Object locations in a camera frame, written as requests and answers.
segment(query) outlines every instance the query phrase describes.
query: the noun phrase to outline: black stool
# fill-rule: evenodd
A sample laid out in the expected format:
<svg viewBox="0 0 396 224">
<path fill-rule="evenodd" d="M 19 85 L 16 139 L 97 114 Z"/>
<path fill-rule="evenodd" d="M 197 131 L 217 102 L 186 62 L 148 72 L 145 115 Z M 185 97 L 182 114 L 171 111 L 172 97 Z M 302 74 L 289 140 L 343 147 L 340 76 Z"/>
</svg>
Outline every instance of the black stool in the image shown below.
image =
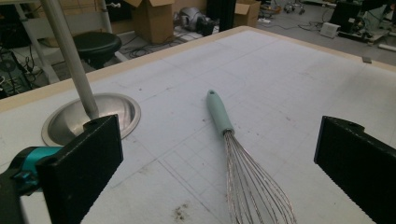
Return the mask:
<svg viewBox="0 0 396 224">
<path fill-rule="evenodd" d="M 78 55 L 94 69 L 105 67 L 121 46 L 117 35 L 111 33 L 88 32 L 74 37 Z"/>
</svg>

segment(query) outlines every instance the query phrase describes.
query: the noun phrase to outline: table surface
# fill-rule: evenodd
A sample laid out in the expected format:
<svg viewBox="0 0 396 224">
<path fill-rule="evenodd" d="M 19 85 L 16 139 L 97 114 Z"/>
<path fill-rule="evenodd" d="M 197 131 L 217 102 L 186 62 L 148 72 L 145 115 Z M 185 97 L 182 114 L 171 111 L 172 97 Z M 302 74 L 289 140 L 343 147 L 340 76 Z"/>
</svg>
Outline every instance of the table surface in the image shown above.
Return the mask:
<svg viewBox="0 0 396 224">
<path fill-rule="evenodd" d="M 322 116 L 396 147 L 395 67 L 238 27 L 87 76 L 94 93 L 134 98 L 142 118 L 83 223 L 230 223 L 224 143 L 205 104 L 211 89 L 299 223 L 373 223 L 313 158 Z M 0 172 L 20 150 L 43 145 L 44 121 L 76 98 L 66 80 L 1 100 Z M 41 193 L 22 201 L 31 223 L 50 223 Z"/>
</svg>

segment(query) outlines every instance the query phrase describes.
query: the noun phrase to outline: metal bowl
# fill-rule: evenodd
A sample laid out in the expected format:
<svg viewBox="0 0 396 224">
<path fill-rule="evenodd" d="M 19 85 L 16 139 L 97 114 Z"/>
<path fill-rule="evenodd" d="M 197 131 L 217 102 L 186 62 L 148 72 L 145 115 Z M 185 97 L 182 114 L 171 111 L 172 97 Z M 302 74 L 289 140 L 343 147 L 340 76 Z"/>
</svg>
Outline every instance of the metal bowl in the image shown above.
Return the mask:
<svg viewBox="0 0 396 224">
<path fill-rule="evenodd" d="M 118 114 L 121 138 L 127 136 L 140 120 L 139 104 L 132 98 L 116 93 L 93 96 L 99 117 Z M 65 146 L 83 133 L 82 125 L 90 121 L 79 99 L 62 106 L 44 123 L 41 136 L 48 146 Z"/>
</svg>

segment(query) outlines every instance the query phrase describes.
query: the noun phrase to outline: mint green handle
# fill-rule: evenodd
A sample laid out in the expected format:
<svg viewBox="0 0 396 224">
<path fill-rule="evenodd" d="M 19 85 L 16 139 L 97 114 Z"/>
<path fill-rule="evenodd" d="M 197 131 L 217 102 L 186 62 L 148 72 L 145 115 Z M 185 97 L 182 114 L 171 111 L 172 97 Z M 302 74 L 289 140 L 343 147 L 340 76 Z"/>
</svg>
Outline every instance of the mint green handle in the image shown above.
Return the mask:
<svg viewBox="0 0 396 224">
<path fill-rule="evenodd" d="M 224 103 L 215 91 L 210 90 L 207 92 L 206 103 L 219 133 L 224 135 L 226 131 L 233 132 L 233 125 L 228 118 Z"/>
</svg>

